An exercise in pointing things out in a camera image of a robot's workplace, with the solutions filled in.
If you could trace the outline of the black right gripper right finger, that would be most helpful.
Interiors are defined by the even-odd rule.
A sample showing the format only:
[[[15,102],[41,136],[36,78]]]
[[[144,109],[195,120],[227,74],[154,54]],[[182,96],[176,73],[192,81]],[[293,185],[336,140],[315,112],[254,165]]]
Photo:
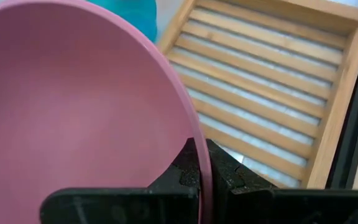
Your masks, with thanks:
[[[235,193],[243,193],[277,188],[276,185],[235,160],[212,140],[207,139],[206,143],[214,180],[221,181],[229,190],[233,190]]]

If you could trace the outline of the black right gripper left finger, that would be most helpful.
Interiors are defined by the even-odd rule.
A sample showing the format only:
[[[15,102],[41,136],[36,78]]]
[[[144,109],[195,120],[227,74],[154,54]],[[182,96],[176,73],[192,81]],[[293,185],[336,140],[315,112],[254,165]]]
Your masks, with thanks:
[[[166,171],[149,185],[152,190],[200,189],[200,165],[193,138],[185,145]]]

